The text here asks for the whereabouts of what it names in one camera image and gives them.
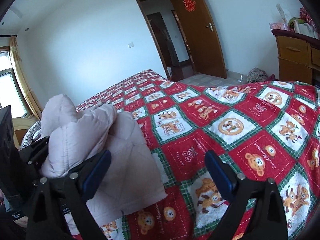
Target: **bed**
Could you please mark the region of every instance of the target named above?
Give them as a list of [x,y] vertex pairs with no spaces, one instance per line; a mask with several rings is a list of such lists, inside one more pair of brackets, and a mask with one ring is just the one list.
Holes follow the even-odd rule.
[[[105,101],[133,114],[168,196],[101,227],[107,239],[205,240],[228,207],[204,165],[213,149],[249,179],[275,179],[289,239],[311,219],[320,195],[320,90],[301,82],[197,87],[145,70],[77,107]],[[254,200],[234,239],[241,238]]]

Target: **window frame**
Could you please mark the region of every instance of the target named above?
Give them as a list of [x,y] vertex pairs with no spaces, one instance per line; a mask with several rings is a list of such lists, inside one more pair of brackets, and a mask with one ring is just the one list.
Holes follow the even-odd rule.
[[[9,55],[9,57],[10,57],[9,47],[0,47],[0,52],[8,52],[8,55]],[[13,68],[12,68],[12,65],[11,65],[11,68],[4,69],[4,70],[1,70],[1,71],[0,71],[0,77],[1,77],[1,76],[4,76],[4,75],[7,75],[7,74],[11,74],[12,79],[13,79],[13,83],[14,83],[14,85],[15,85],[15,87],[16,87],[16,90],[17,90],[17,92],[18,92],[18,95],[19,95],[19,97],[20,97],[20,100],[21,100],[23,106],[25,107],[25,109],[26,109],[26,111],[27,111],[27,112],[26,112],[23,116],[21,116],[21,117],[26,117],[26,118],[27,118],[27,117],[30,117],[30,116],[31,116],[30,108],[29,108],[29,106],[28,106],[28,104],[27,104],[27,101],[25,100],[25,98],[24,98],[24,96],[23,96],[23,93],[22,93],[22,91],[21,91],[21,89],[20,89],[20,86],[19,86],[19,84],[18,84],[16,75],[14,74],[14,70],[13,70]]]

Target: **items on desk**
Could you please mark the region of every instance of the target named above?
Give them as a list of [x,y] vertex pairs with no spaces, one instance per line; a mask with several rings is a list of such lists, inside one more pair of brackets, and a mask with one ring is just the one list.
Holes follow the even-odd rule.
[[300,9],[300,18],[292,17],[290,12],[287,9],[282,8],[280,4],[277,4],[276,7],[283,22],[270,23],[271,29],[293,31],[295,33],[319,39],[316,26],[304,7]]

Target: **ceiling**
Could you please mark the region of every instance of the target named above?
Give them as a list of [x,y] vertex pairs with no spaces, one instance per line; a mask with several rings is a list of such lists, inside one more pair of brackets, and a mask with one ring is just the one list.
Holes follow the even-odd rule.
[[26,28],[32,29],[69,1],[15,0],[0,23],[0,35],[13,35]]

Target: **window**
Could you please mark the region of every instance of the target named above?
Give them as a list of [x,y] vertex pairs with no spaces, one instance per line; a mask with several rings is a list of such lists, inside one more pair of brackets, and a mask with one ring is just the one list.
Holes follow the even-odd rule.
[[25,117],[30,113],[13,72],[9,48],[0,47],[0,109],[8,105],[11,105],[12,117]]

